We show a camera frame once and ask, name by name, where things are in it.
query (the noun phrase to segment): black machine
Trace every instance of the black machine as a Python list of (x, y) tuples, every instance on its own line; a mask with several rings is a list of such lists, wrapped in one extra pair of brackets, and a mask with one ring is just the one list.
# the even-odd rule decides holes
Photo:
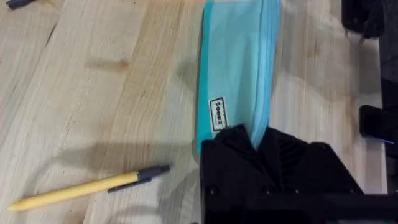
[(379, 38), (383, 108), (363, 105), (359, 130), (367, 138), (386, 144), (387, 183), (398, 192), (398, 1), (342, 0), (342, 23), (362, 40)]
[[(361, 107), (360, 132), (386, 143), (387, 162), (398, 159), (398, 1), (341, 0), (342, 23), (362, 40), (379, 38), (383, 108)], [(268, 128), (255, 151), (243, 126), (203, 141), (201, 196), (204, 224), (398, 223), (398, 181), (389, 195), (365, 195), (322, 142), (307, 143)]]
[(255, 151), (243, 126), (203, 141), (205, 224), (398, 220), (398, 195), (365, 195), (333, 149), (268, 128)]

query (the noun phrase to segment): blue pouch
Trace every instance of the blue pouch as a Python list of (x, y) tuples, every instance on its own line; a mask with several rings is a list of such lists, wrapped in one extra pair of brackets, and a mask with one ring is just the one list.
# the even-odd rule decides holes
[(203, 16), (197, 151), (243, 124), (257, 149), (268, 125), (280, 0), (208, 2)]

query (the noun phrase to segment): pen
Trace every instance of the pen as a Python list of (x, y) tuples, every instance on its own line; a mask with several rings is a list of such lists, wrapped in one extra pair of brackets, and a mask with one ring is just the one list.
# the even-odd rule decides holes
[(89, 183), (68, 187), (53, 192), (40, 194), (33, 197), (22, 199), (13, 203), (8, 207), (9, 211), (21, 211), (30, 208), (35, 208), (50, 203), (60, 202), (86, 194), (98, 192), (100, 190), (112, 189), (134, 182), (148, 182), (152, 177), (164, 174), (170, 170), (170, 166), (155, 166), (147, 169), (142, 169), (127, 174), (122, 174), (114, 177), (105, 178), (102, 180), (95, 180)]

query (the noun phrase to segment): black plastic part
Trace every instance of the black plastic part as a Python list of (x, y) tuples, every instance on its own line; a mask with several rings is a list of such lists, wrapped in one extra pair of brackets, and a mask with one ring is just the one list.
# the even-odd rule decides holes
[(364, 195), (329, 145), (272, 128), (257, 152), (243, 126), (203, 141), (200, 178), (204, 224), (398, 219), (398, 197)]
[(138, 171), (138, 180), (146, 180), (170, 171), (170, 166), (155, 166)]
[(22, 6), (26, 6), (27, 4), (33, 2), (35, 0), (10, 0), (6, 2), (8, 8), (14, 10)]
[(398, 142), (398, 109), (383, 110), (369, 105), (359, 109), (359, 132), (362, 136), (389, 144)]
[(361, 34), (364, 39), (380, 37), (384, 33), (382, 1), (341, 0), (343, 27)]
[(113, 187), (111, 189), (108, 189), (108, 193), (117, 192), (118, 190), (123, 190), (123, 189), (129, 188), (129, 187), (137, 186), (139, 184), (148, 183), (151, 180), (152, 179), (149, 178), (149, 179), (139, 180), (139, 181), (136, 181), (136, 182), (133, 182), (133, 183), (130, 183), (130, 184), (124, 184), (124, 185), (120, 185), (120, 186), (117, 186), (117, 187)]

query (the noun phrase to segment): wooden surface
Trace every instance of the wooden surface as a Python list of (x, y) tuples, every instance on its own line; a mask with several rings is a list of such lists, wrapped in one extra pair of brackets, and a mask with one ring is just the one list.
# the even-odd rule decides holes
[[(38, 0), (0, 6), (2, 223), (200, 223), (195, 100), (203, 2)], [(345, 38), (336, 0), (283, 0), (271, 126), (332, 145), (385, 192), (381, 144), (358, 133), (380, 105), (377, 43)], [(159, 163), (172, 172), (11, 213), (28, 195)]]

